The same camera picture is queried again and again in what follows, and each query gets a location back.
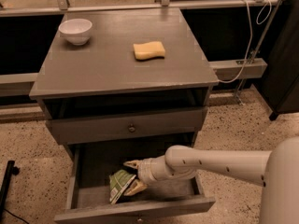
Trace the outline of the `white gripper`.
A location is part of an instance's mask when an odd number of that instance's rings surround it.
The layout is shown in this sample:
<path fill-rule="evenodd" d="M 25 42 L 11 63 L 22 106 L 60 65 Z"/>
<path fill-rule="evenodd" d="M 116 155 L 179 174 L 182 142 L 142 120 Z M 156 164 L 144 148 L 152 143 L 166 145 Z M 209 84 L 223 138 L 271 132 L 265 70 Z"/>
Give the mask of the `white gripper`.
<path fill-rule="evenodd" d="M 147 185 L 151 185 L 157 181 L 164 181 L 170 176 L 170 168 L 166 164 L 164 156 L 148 158 L 142 161 L 126 161 L 123 165 L 137 169 L 138 178 L 140 179 L 133 181 L 124 192 L 125 196 L 134 196 L 145 190 L 148 187 Z"/>

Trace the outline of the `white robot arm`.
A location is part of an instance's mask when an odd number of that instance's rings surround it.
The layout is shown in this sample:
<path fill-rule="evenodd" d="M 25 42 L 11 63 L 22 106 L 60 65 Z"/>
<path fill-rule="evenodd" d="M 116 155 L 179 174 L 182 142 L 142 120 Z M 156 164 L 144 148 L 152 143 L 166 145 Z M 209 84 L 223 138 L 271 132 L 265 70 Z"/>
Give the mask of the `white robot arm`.
<path fill-rule="evenodd" d="M 263 187 L 259 224 L 299 224 L 299 138 L 271 151 L 199 150 L 172 146 L 163 156 L 127 161 L 138 179 L 150 185 L 192 179 L 199 170 Z"/>

